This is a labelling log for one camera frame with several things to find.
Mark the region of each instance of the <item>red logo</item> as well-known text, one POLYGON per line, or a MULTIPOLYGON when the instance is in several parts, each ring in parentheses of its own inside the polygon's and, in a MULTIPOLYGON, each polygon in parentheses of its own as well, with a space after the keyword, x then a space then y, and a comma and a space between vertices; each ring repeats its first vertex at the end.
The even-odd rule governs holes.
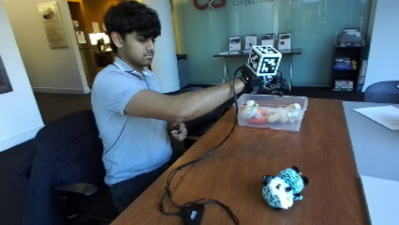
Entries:
POLYGON ((207 9, 207 8, 220 8, 226 5, 226 0, 219 0, 219 3, 214 3, 214 0, 208 0, 208 2, 206 4, 203 4, 202 6, 198 3, 198 0, 192 0, 194 1, 194 6, 199 9, 207 9))

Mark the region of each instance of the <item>man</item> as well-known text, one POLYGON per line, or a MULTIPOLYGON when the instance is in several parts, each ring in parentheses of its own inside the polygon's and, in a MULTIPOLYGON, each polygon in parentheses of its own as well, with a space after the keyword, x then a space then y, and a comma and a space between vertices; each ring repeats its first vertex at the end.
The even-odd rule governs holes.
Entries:
POLYGON ((175 96, 160 94, 146 69, 160 35, 156 12, 126 1, 109 8, 103 21, 115 57, 95 76, 90 100, 103 143, 105 182, 122 212, 167 168, 170 135, 182 141, 183 122, 228 100, 231 88, 242 92, 244 81, 236 80, 234 87, 227 82, 175 96))

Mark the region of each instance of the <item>glass wall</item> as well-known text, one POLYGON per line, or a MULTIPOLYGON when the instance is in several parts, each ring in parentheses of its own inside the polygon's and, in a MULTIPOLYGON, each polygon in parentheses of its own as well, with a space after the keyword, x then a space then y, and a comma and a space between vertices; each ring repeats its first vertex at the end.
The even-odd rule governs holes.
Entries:
MULTIPOLYGON (((227 0, 219 8, 199 10, 192 2, 171 0, 176 53, 187 55, 188 83, 219 83, 224 59, 212 57, 228 50, 228 37, 291 33, 292 85, 329 85, 329 64, 335 33, 357 27, 367 33, 369 0, 227 0)), ((247 58, 227 59, 228 72, 247 58)), ((279 67, 287 77, 288 59, 279 67)))

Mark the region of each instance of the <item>transparent plastic box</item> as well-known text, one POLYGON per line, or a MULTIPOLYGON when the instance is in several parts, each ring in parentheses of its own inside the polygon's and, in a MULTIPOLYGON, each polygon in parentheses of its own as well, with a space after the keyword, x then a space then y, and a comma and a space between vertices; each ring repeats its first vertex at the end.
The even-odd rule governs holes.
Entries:
POLYGON ((307 97, 279 97, 269 95, 244 94, 238 98, 236 103, 239 126, 299 131, 303 115, 308 106, 307 97), (244 111, 244 103, 248 100, 254 100, 258 104, 256 113, 250 118, 250 114, 247 114, 244 111), (296 105, 296 108, 300 106, 300 109, 285 108, 292 104, 296 105))

